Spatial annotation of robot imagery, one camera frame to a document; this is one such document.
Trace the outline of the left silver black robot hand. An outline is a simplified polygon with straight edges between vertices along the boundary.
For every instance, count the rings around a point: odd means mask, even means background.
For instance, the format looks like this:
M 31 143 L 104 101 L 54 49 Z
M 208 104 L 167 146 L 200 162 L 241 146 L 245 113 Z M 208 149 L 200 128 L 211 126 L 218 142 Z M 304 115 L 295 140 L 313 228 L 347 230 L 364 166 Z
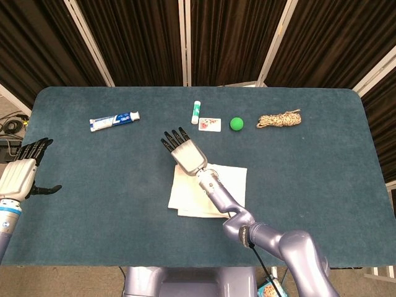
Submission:
M 37 169 L 52 143 L 53 139 L 45 137 L 18 149 L 1 176 L 1 199 L 22 202 L 32 195 L 51 195 L 62 188 L 61 185 L 52 188 L 35 185 Z

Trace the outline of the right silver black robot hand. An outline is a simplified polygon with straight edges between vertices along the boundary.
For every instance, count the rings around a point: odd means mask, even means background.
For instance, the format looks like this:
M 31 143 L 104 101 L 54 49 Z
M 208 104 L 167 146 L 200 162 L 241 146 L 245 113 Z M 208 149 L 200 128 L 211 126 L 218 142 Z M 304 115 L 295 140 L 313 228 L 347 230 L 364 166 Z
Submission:
M 188 176 L 196 176 L 207 167 L 207 157 L 182 127 L 170 133 L 165 131 L 164 136 L 161 143 Z

